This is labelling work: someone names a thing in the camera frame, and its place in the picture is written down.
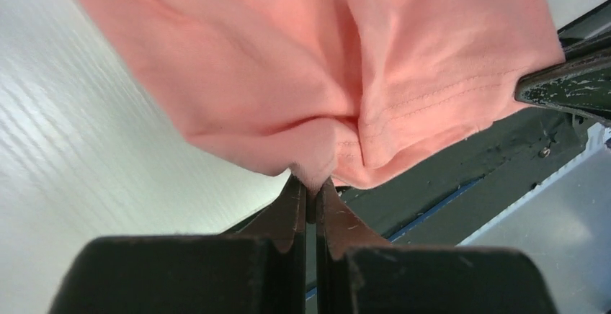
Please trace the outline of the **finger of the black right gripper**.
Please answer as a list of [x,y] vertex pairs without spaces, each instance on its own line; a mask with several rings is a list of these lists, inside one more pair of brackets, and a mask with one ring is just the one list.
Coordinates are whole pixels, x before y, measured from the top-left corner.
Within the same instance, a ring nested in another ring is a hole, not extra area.
[[522,77],[514,98],[610,125],[610,49],[603,48]]

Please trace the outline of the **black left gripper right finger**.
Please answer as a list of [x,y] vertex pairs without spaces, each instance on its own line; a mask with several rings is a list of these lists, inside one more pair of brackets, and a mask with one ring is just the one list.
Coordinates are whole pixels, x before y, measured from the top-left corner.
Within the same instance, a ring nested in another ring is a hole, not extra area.
[[315,198],[320,313],[555,313],[539,269],[512,248],[396,246],[326,181]]

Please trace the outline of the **pink t shirt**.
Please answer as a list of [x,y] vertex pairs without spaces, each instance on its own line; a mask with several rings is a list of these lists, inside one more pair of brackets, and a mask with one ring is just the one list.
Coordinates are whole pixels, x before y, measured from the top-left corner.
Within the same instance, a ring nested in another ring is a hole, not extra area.
[[77,0],[191,144],[317,191],[387,182],[522,108],[547,0]]

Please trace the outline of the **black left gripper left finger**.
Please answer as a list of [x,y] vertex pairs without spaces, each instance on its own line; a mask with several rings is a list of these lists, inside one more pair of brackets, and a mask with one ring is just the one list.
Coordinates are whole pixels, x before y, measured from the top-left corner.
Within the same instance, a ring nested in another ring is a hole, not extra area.
[[109,236],[82,248],[52,313],[303,313],[306,188],[235,233]]

